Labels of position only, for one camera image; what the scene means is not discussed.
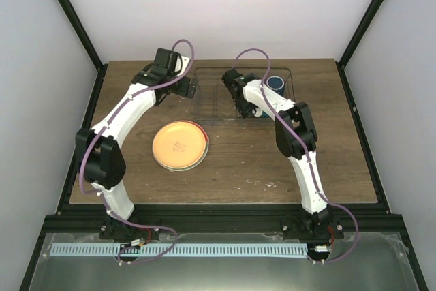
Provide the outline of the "wire dish rack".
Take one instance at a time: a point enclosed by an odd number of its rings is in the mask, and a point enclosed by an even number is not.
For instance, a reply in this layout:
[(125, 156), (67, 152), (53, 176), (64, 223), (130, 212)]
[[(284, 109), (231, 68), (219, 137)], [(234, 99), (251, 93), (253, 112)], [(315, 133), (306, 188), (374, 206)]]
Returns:
[(267, 117), (243, 98), (243, 84), (262, 78), (264, 67), (198, 67), (198, 81), (191, 111), (199, 119), (241, 119)]

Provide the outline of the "dark blue mug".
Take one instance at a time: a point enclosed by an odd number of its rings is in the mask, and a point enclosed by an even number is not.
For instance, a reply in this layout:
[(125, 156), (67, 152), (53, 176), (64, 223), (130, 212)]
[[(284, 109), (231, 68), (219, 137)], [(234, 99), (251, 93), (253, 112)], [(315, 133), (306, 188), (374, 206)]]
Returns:
[(285, 81), (280, 76), (270, 76), (266, 79), (266, 86), (280, 96), (285, 94)]

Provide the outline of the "white and blue bowl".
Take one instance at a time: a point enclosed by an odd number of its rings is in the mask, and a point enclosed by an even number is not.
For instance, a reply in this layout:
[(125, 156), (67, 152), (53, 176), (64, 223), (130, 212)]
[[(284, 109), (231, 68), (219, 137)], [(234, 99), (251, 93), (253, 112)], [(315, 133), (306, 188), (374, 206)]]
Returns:
[(266, 118), (266, 117), (269, 117), (269, 115), (267, 114), (267, 113), (265, 113), (262, 109), (260, 109), (260, 108), (255, 108), (254, 110), (253, 110), (253, 115), (254, 115), (254, 117), (257, 117), (257, 118)]

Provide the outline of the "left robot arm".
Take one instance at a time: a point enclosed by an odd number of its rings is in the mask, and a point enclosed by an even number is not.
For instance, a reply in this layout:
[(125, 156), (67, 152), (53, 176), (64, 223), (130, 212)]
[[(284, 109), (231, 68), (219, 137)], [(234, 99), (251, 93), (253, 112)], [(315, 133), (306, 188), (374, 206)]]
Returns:
[(192, 64), (192, 55), (158, 48), (154, 61), (132, 78), (114, 108), (91, 129), (82, 128), (76, 134), (80, 191), (103, 200), (107, 214), (117, 219), (116, 232), (124, 239), (137, 235), (139, 222), (131, 217), (134, 204), (123, 182), (127, 166), (121, 148), (140, 118), (165, 96), (193, 97), (196, 83), (187, 77)]

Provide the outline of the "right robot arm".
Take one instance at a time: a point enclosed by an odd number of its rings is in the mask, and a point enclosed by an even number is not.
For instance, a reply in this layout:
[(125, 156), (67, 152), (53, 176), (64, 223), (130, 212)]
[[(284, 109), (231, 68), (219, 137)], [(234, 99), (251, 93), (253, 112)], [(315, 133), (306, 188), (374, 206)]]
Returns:
[(290, 161), (302, 208), (311, 215), (302, 222), (303, 232), (312, 239), (319, 238), (327, 230), (327, 223), (318, 214), (327, 209), (328, 202), (317, 169), (317, 132), (308, 105), (277, 93), (255, 74), (242, 75), (232, 68), (221, 79), (242, 117), (266, 114), (275, 122), (277, 147)]

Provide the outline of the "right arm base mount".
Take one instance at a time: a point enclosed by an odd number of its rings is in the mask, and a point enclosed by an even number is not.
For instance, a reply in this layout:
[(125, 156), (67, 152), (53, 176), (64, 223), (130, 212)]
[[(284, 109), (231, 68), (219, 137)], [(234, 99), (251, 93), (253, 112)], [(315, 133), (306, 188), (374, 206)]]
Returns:
[(287, 239), (298, 239), (301, 242), (326, 241), (333, 237), (343, 239), (344, 234), (337, 228), (340, 221), (336, 219), (328, 206), (321, 212), (310, 214), (300, 209), (295, 214), (289, 214), (280, 219), (281, 228)]

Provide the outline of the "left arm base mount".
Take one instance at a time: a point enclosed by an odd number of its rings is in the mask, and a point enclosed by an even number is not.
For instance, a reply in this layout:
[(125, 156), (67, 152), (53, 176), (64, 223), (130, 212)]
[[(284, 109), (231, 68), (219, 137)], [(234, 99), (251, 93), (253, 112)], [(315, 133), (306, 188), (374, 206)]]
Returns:
[(99, 236), (100, 239), (113, 240), (116, 242), (128, 242), (135, 239), (152, 241), (157, 240), (159, 231), (153, 228), (136, 228), (111, 219), (103, 223)]

